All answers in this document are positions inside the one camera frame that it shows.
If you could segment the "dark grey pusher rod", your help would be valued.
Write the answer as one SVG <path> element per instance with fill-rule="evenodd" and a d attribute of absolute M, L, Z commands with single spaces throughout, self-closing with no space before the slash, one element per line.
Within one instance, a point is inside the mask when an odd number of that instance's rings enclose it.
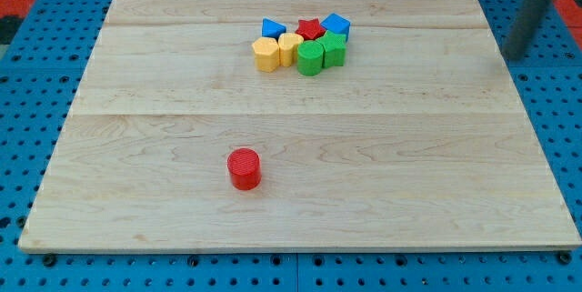
<path fill-rule="evenodd" d="M 501 48 L 501 54 L 506 60 L 519 61 L 525 56 L 551 3 L 552 0 L 523 0 Z"/>

